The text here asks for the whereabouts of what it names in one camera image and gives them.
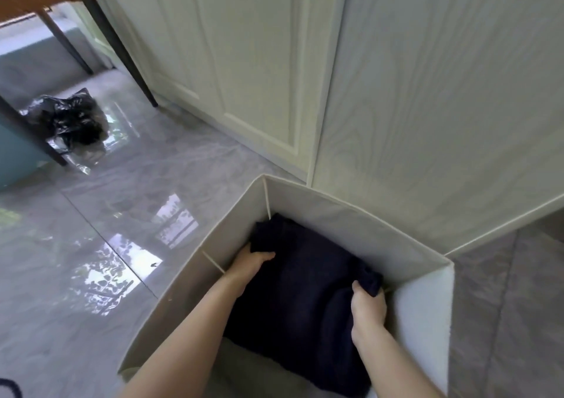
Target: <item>cabinet door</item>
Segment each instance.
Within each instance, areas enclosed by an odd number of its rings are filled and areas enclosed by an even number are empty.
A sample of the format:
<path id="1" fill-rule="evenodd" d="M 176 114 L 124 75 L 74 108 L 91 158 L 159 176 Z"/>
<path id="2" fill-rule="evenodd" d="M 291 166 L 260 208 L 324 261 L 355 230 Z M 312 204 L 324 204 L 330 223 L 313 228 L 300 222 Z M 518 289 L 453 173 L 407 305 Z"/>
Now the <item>cabinet door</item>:
<path id="1" fill-rule="evenodd" d="M 306 178 L 344 0 L 116 1 L 158 92 Z"/>

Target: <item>hand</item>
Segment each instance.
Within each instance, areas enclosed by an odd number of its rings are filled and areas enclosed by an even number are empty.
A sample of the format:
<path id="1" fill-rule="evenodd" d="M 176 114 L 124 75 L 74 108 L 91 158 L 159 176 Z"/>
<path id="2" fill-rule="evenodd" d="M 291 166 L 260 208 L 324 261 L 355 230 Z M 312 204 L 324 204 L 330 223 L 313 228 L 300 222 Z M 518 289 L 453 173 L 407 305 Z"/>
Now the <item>hand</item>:
<path id="1" fill-rule="evenodd" d="M 382 289 L 376 297 L 372 297 L 358 281 L 352 284 L 354 295 L 351 300 L 351 310 L 354 324 L 351 336 L 353 343 L 357 345 L 367 334 L 370 335 L 384 327 L 387 307 Z"/>
<path id="2" fill-rule="evenodd" d="M 239 294 L 241 295 L 245 291 L 246 285 L 261 268 L 262 263 L 272 260 L 274 256 L 274 252 L 250 252 L 249 242 L 241 248 L 224 276 L 235 281 L 236 285 L 241 289 Z"/>

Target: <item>wood grain panel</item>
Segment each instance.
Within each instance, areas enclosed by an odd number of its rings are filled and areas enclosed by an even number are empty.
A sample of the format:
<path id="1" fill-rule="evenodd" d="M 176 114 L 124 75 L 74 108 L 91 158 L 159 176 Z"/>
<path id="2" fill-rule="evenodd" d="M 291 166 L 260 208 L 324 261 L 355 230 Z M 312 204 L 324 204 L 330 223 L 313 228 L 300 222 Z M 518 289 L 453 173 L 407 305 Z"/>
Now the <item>wood grain panel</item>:
<path id="1" fill-rule="evenodd" d="M 342 20 L 315 188 L 440 252 L 564 205 L 564 0 L 346 0 Z"/>

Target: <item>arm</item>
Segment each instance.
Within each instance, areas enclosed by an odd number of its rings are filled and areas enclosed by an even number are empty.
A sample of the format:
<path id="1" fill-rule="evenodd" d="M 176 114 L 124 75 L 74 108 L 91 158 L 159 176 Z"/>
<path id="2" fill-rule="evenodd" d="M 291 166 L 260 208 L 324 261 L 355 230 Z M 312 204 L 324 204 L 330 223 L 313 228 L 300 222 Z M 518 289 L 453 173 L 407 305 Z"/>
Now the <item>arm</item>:
<path id="1" fill-rule="evenodd" d="M 372 297 L 358 281 L 353 282 L 352 289 L 352 341 L 378 398 L 444 397 L 384 328 L 386 301 L 382 290 Z"/>
<path id="2" fill-rule="evenodd" d="M 274 253 L 247 244 L 229 270 L 143 364 L 120 398 L 199 398 L 208 382 L 227 319 L 237 297 Z"/>

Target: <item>forearm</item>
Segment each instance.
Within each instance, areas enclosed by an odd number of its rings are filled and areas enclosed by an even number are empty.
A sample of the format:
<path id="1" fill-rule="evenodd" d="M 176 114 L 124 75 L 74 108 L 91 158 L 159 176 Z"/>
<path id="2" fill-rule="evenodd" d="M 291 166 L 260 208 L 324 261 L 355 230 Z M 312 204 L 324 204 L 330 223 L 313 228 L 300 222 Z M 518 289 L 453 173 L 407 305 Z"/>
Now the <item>forearm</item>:
<path id="1" fill-rule="evenodd" d="M 220 278 L 145 362 L 121 398 L 199 398 L 240 292 L 237 281 Z"/>
<path id="2" fill-rule="evenodd" d="M 383 326 L 359 334 L 355 344 L 378 398 L 444 397 Z"/>

